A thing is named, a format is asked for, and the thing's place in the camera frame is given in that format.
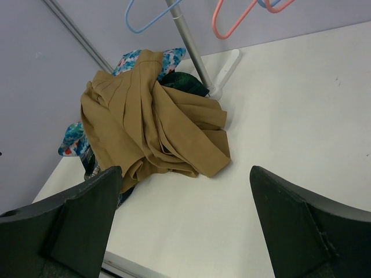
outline white table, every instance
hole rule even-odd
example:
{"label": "white table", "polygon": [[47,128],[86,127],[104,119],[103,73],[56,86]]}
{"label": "white table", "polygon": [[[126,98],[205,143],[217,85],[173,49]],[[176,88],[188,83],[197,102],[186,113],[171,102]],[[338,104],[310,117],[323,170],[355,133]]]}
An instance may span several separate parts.
{"label": "white table", "polygon": [[[241,51],[220,100],[233,162],[211,179],[169,173],[141,182],[114,218],[105,256],[113,270],[274,277],[249,184],[253,165],[371,211],[371,23]],[[225,56],[204,57],[211,76]],[[192,71],[190,61],[179,70]],[[82,181],[79,159],[63,158],[35,201]]]}

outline lavender wall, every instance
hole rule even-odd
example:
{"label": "lavender wall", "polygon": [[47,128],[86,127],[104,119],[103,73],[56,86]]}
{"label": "lavender wall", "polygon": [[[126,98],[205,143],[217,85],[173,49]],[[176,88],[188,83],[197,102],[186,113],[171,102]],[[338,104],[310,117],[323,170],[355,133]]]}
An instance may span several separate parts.
{"label": "lavender wall", "polygon": [[[225,33],[251,0],[227,0],[218,18]],[[129,0],[58,0],[102,55],[116,65],[122,54],[135,49],[164,50],[183,45],[171,15],[141,34],[125,26],[124,13]],[[218,0],[183,0],[180,4],[202,54],[256,45],[298,35],[371,20],[370,0],[296,0],[279,14],[256,5],[226,41],[218,40],[211,29]],[[165,0],[136,0],[130,22],[142,27],[166,8]]]}
{"label": "lavender wall", "polygon": [[0,213],[31,203],[98,66],[40,0],[0,3]]}

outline plastic hanger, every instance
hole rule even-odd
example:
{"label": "plastic hanger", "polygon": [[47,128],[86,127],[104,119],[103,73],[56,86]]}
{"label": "plastic hanger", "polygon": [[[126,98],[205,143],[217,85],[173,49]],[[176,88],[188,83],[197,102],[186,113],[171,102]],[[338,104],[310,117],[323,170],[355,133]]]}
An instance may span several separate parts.
{"label": "plastic hanger", "polygon": [[135,34],[139,34],[139,33],[142,33],[145,29],[147,29],[149,26],[151,26],[152,24],[154,24],[157,20],[159,20],[161,17],[163,17],[165,15],[165,13],[167,13],[168,11],[170,11],[173,7],[175,7],[176,5],[178,5],[180,3],[181,0],[177,0],[174,4],[172,4],[170,7],[168,7],[166,10],[164,10],[162,13],[160,13],[155,19],[153,19],[151,22],[149,22],[146,26],[144,26],[143,28],[139,29],[139,30],[135,30],[134,28],[132,28],[129,24],[129,12],[130,12],[130,9],[132,8],[133,6],[133,3],[134,3],[135,0],[130,0],[130,3],[128,5],[128,7],[126,8],[126,11],[125,11],[125,23],[126,23],[126,26],[128,27],[128,29],[135,33]]}
{"label": "plastic hanger", "polygon": [[[278,3],[280,3],[281,0],[275,0],[273,3],[271,3],[271,6],[274,7]],[[262,7],[262,8],[267,8],[267,6],[264,3],[264,0],[257,0],[257,3]]]}
{"label": "plastic hanger", "polygon": [[292,2],[295,0],[288,0],[286,3],[284,3],[281,7],[273,8],[269,0],[265,0],[266,9],[270,11],[271,13],[279,13],[287,8]]}
{"label": "plastic hanger", "polygon": [[225,35],[220,35],[219,32],[218,32],[218,29],[216,28],[216,19],[218,17],[218,13],[219,13],[219,10],[220,10],[220,8],[223,4],[223,1],[224,0],[219,0],[219,3],[216,6],[216,9],[215,9],[215,12],[214,12],[213,21],[212,21],[212,27],[213,27],[214,34],[218,39],[229,38],[230,35],[232,35],[232,33],[234,32],[234,30],[236,30],[236,28],[239,26],[241,21],[248,15],[248,13],[251,11],[251,9],[254,7],[254,5],[257,3],[258,0],[253,0],[253,2],[248,6],[248,8],[244,11],[242,16],[236,21],[236,23],[232,26],[232,28]]}

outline dark green garment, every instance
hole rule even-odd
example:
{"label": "dark green garment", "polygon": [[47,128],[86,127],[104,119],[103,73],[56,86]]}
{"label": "dark green garment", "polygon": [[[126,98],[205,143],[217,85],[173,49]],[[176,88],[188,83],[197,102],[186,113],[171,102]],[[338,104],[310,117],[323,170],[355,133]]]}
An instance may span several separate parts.
{"label": "dark green garment", "polygon": [[171,72],[159,80],[161,86],[205,97],[209,90],[196,77],[185,72]]}

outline blue hanger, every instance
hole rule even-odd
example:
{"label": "blue hanger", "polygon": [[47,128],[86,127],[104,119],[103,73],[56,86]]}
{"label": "blue hanger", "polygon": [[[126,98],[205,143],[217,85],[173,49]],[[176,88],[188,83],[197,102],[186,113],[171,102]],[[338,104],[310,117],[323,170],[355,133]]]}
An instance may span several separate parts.
{"label": "blue hanger", "polygon": [[128,5],[128,7],[126,8],[126,12],[125,12],[125,23],[126,23],[126,26],[128,27],[128,29],[135,33],[135,34],[139,34],[139,33],[142,33],[145,29],[147,29],[149,26],[151,26],[152,24],[154,24],[157,20],[159,20],[161,17],[163,17],[165,15],[165,13],[167,13],[168,11],[170,11],[173,7],[175,7],[176,5],[178,5],[180,3],[181,0],[177,0],[174,4],[172,4],[170,7],[168,7],[166,10],[164,10],[162,13],[160,13],[155,19],[153,19],[150,23],[148,23],[146,26],[144,26],[143,28],[139,29],[139,30],[135,30],[133,29],[130,24],[129,24],[129,11],[130,9],[132,8],[132,5],[134,3],[135,0],[130,0],[130,3]]}
{"label": "blue hanger", "polygon": [[[273,1],[273,3],[271,3],[271,6],[274,7],[275,5],[277,5],[281,0],[275,0]],[[264,0],[257,0],[257,2],[259,3],[260,6],[262,6],[263,8],[267,8],[265,3],[264,3]]]}

